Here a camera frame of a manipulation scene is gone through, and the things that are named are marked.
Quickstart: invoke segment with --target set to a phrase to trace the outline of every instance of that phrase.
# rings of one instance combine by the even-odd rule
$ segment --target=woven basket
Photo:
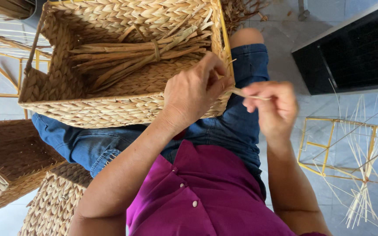
[[[0,208],[36,189],[63,161],[31,120],[0,121]]]
[[[110,88],[92,94],[90,82],[72,68],[77,62],[69,59],[72,54],[68,51],[87,43],[118,43],[118,37],[133,24],[140,26],[147,39],[159,40],[204,3],[186,27],[205,19],[212,11],[211,50],[224,61],[228,74],[232,75],[230,46],[219,0],[49,2],[44,6],[37,30],[54,49],[49,72],[45,74],[32,68],[32,50],[18,103],[25,109],[81,128],[152,122],[163,108],[167,80],[190,68],[198,59],[183,56],[176,62],[152,63]],[[143,42],[135,30],[125,41]],[[202,118],[221,115],[229,97],[230,93],[223,93]]]
[[[49,171],[29,203],[18,235],[67,235],[75,207],[91,180],[90,172],[76,163],[65,163]]]

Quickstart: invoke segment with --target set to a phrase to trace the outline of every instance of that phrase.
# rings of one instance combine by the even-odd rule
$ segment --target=metal leg
[[[300,14],[298,15],[299,21],[304,21],[305,19],[307,19],[307,17],[310,16],[310,12],[307,6],[307,0],[298,0],[298,8],[300,12]]]

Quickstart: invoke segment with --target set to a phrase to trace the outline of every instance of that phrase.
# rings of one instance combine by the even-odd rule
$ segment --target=brown wicker basket
[[[92,178],[79,164],[65,163],[49,171],[18,236],[64,236],[68,234],[75,207]]]
[[[205,6],[187,21],[186,27],[205,19],[211,11],[211,50],[232,75],[230,46],[219,0],[56,1],[44,6],[37,30],[54,49],[49,72],[45,74],[31,67],[32,50],[18,103],[25,109],[81,128],[152,122],[163,108],[167,80],[198,59],[183,56],[176,62],[152,63],[110,88],[91,93],[88,84],[91,82],[72,68],[77,62],[69,59],[72,56],[69,50],[88,43],[117,43],[118,37],[133,24],[141,26],[146,39],[159,40],[202,4]],[[143,42],[136,31],[128,34],[126,40]],[[202,118],[221,115],[230,94],[223,93]]]
[[[0,121],[0,208],[36,189],[63,161],[31,120]]]

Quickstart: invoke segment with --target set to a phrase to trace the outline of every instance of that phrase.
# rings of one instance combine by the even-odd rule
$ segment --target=magenta shirt
[[[157,157],[126,223],[129,235],[295,235],[265,206],[259,184],[235,154],[187,140],[173,165]]]

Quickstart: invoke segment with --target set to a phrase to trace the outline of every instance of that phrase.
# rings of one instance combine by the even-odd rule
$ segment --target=blue denim pants
[[[264,44],[244,45],[233,48],[234,79],[237,88],[253,82],[269,80],[268,54]],[[259,123],[257,111],[248,113],[242,97],[232,94],[222,116],[200,119],[186,130],[183,139],[194,145],[218,145],[232,151],[245,164],[261,185],[260,180]],[[127,148],[143,131],[145,126],[132,125],[118,128],[76,128],[44,115],[31,118],[40,137],[51,145],[68,162],[79,163],[95,177],[102,169]],[[182,140],[171,140],[161,154],[174,162]]]

